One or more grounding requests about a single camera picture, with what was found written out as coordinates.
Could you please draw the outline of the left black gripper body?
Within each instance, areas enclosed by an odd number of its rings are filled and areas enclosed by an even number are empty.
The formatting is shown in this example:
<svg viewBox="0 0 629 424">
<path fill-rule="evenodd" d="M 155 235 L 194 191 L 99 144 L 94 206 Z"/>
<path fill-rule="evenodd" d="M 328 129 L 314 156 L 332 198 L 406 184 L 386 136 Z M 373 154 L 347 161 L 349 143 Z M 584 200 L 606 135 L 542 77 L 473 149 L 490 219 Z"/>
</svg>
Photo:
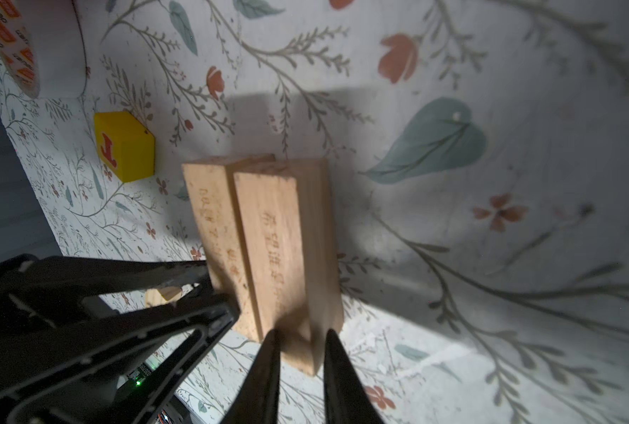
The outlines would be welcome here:
<svg viewBox="0 0 629 424">
<path fill-rule="evenodd" d="M 117 397 L 119 376 L 187 330 L 140 388 Z M 184 379 L 197 331 L 197 300 L 180 300 L 0 338 L 0 423 L 149 423 Z"/>
</svg>

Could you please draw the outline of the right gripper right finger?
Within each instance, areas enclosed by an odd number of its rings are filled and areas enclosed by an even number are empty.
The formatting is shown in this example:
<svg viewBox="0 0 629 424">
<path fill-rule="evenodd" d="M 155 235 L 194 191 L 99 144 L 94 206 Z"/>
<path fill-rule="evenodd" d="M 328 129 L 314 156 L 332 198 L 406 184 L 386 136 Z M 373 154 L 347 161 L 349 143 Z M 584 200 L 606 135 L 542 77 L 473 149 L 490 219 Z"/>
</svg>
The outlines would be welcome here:
<svg viewBox="0 0 629 424">
<path fill-rule="evenodd" d="M 332 329 L 325 340 L 323 387 L 326 423 L 383 424 L 337 332 Z"/>
</svg>

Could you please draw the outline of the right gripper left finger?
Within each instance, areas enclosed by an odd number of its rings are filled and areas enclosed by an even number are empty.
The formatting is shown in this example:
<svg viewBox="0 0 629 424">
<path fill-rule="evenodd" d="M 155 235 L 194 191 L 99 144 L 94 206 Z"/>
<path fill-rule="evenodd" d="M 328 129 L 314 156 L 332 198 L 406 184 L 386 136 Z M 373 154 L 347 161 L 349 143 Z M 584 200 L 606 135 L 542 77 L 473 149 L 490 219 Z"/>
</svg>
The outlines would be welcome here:
<svg viewBox="0 0 629 424">
<path fill-rule="evenodd" d="M 277 329 L 265 336 L 237 397 L 222 419 L 226 423 L 278 422 L 281 337 Z"/>
</svg>

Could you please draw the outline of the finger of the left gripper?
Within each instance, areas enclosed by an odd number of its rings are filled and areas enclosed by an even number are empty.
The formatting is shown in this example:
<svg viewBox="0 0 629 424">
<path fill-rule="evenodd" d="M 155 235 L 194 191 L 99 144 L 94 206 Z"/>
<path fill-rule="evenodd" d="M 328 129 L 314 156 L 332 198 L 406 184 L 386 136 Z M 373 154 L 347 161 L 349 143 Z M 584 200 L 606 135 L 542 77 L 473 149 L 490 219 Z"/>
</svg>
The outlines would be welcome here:
<svg viewBox="0 0 629 424">
<path fill-rule="evenodd" d="M 46 324 L 69 325 L 152 308 L 145 305 L 146 291 L 169 286 L 183 290 L 180 300 L 198 302 L 198 349 L 180 385 L 239 316 L 234 300 L 212 288 L 204 261 L 138 263 L 21 254 L 0 263 L 0 338 L 40 331 Z M 191 335 L 187 330 L 170 337 L 137 367 L 119 376 L 117 397 L 140 388 Z"/>
</svg>

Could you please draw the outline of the wood block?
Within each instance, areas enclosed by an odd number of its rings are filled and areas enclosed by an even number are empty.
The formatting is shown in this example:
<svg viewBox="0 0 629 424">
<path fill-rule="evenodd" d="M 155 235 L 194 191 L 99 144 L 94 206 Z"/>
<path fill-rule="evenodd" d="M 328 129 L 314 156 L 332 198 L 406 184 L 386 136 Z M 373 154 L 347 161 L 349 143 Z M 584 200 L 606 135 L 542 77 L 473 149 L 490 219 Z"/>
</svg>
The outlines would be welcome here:
<svg viewBox="0 0 629 424">
<path fill-rule="evenodd" d="M 164 287 L 160 289 L 149 289 L 145 293 L 146 307 L 159 307 L 170 302 L 178 301 L 183 296 L 180 287 Z"/>
<path fill-rule="evenodd" d="M 182 165 L 185 185 L 215 291 L 231 295 L 240 314 L 233 330 L 261 342 L 256 300 L 234 175 L 273 155 L 208 157 Z"/>
<path fill-rule="evenodd" d="M 323 363 L 328 330 L 344 323 L 326 159 L 251 165 L 234 176 L 263 332 L 307 376 Z"/>
</svg>

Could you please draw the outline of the yellow letter cube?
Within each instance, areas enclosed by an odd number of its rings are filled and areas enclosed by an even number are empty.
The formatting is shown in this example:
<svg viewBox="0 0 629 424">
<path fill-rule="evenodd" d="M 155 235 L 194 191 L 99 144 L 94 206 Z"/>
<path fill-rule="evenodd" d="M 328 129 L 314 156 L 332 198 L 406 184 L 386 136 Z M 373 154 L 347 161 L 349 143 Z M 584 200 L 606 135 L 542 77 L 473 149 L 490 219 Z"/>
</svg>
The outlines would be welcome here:
<svg viewBox="0 0 629 424">
<path fill-rule="evenodd" d="M 94 115 L 97 154 L 121 182 L 155 174 L 155 137 L 128 111 Z"/>
</svg>

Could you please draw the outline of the clear tape roll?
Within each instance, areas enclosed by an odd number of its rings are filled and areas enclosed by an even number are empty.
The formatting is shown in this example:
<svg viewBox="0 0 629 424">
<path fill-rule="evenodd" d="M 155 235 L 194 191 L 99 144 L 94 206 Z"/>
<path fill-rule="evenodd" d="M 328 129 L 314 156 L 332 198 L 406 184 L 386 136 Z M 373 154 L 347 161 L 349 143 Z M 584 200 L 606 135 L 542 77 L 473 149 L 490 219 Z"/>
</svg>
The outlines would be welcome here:
<svg viewBox="0 0 629 424">
<path fill-rule="evenodd" d="M 0 57 L 31 99 L 81 96 L 86 52 L 74 3 L 0 0 Z"/>
</svg>

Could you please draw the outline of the floral table mat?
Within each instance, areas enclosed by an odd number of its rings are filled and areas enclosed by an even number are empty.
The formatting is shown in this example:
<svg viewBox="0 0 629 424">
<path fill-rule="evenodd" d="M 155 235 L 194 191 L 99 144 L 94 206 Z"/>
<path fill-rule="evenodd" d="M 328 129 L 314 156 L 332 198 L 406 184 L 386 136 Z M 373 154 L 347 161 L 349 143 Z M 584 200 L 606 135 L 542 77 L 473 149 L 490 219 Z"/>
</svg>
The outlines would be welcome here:
<svg viewBox="0 0 629 424">
<path fill-rule="evenodd" d="M 182 165 L 330 164 L 341 339 L 388 423 L 629 423 L 629 1 L 78 1 L 86 88 L 0 126 L 22 251 L 203 258 Z M 94 115 L 155 137 L 123 183 Z"/>
</svg>

